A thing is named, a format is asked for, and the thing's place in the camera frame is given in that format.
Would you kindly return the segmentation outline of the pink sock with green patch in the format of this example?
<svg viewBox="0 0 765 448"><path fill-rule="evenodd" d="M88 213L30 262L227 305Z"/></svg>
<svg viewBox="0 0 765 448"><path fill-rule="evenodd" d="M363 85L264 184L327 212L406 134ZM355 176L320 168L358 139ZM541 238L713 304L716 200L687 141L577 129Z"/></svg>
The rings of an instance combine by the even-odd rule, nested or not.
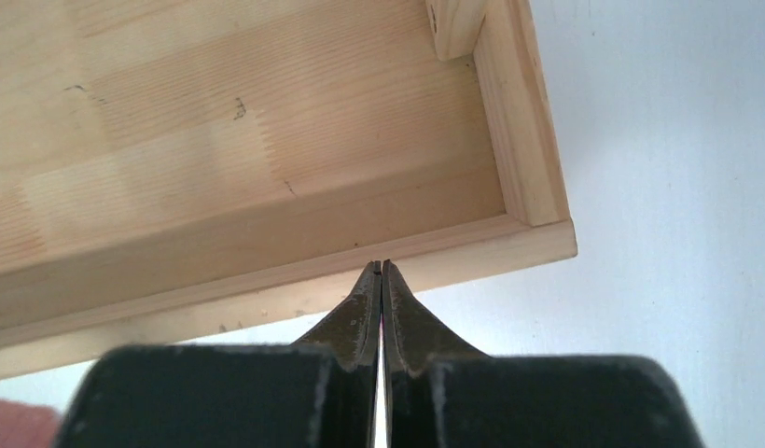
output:
<svg viewBox="0 0 765 448"><path fill-rule="evenodd" d="M61 420L51 407L0 399L0 448L50 447Z"/></svg>

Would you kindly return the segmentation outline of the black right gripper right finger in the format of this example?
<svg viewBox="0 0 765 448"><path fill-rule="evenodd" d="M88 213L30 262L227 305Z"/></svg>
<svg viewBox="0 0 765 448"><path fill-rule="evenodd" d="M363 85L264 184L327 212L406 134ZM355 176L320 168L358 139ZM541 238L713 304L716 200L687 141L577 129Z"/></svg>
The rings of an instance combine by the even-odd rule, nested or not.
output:
<svg viewBox="0 0 765 448"><path fill-rule="evenodd" d="M493 357L382 266L393 447L699 447L674 380L639 356Z"/></svg>

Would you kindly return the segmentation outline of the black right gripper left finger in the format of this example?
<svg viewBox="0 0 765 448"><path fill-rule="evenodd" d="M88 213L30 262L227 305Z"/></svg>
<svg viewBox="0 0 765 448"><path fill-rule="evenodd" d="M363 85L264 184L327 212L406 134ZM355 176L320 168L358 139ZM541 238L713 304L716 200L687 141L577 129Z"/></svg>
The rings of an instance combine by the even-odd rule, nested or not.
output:
<svg viewBox="0 0 765 448"><path fill-rule="evenodd" d="M57 447L370 447L379 262L286 345L126 345L89 371Z"/></svg>

